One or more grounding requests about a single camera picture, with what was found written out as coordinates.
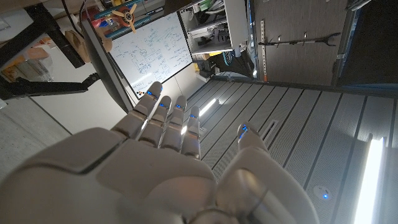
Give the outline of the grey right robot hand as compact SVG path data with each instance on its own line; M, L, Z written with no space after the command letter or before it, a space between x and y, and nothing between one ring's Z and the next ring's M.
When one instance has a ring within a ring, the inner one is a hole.
M199 112L183 122L155 82L112 129L74 134L1 182L2 223L318 223L302 186L248 122L217 179L201 159Z

